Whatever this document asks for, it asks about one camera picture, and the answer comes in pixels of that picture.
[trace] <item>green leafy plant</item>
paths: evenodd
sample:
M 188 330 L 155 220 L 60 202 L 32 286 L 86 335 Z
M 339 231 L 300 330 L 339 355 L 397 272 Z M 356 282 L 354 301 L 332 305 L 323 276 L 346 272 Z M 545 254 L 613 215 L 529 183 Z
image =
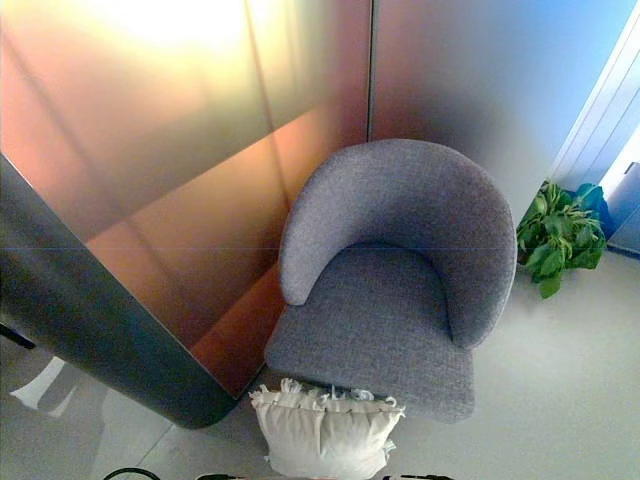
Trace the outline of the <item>green leafy plant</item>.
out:
M 585 183 L 571 194 L 554 183 L 542 184 L 516 230 L 518 262 L 540 284 L 542 298 L 560 289 L 566 269 L 596 268 L 606 244 L 603 207 L 596 185 Z

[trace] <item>gray fabric armchair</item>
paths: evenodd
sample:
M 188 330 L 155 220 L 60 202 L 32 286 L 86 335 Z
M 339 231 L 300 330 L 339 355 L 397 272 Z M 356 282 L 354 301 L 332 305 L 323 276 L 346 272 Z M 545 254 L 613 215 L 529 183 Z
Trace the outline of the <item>gray fabric armchair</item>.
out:
M 515 264 L 509 207 L 462 154 L 416 140 L 343 149 L 289 215 L 288 305 L 267 364 L 393 395 L 408 415 L 464 419 L 474 406 L 471 349 L 502 313 Z

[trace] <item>white door frame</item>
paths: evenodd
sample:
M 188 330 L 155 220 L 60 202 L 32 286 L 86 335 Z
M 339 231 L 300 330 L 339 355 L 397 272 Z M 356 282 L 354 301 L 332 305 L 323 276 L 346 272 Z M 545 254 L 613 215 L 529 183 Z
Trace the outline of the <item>white door frame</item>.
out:
M 549 177 L 564 188 L 598 183 L 640 122 L 640 0 L 556 156 Z

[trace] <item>white fringed pillow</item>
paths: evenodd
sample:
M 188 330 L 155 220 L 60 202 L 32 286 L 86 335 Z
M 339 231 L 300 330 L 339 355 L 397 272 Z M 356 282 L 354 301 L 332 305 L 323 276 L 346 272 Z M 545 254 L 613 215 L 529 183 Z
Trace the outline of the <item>white fringed pillow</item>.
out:
M 318 389 L 303 392 L 290 379 L 282 380 L 281 392 L 260 388 L 250 395 L 251 404 L 275 471 L 289 477 L 365 480 L 387 464 L 395 448 L 388 436 L 404 416 L 394 399 L 373 400 L 361 390 L 350 394 L 354 398 Z

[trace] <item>floor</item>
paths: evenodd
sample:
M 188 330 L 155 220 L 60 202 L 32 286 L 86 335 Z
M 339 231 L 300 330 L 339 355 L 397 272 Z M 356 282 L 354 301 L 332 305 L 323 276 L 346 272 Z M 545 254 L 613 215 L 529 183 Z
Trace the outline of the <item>floor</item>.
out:
M 502 320 L 475 353 L 474 416 L 401 420 L 391 435 L 398 449 L 376 478 L 640 479 L 638 345 L 638 260 L 607 252 L 546 301 L 518 272 Z M 100 480 L 135 465 L 162 480 L 275 475 L 246 396 L 222 422 L 190 431 L 41 348 L 3 339 L 1 375 L 2 480 Z M 264 371 L 258 383 L 277 380 Z

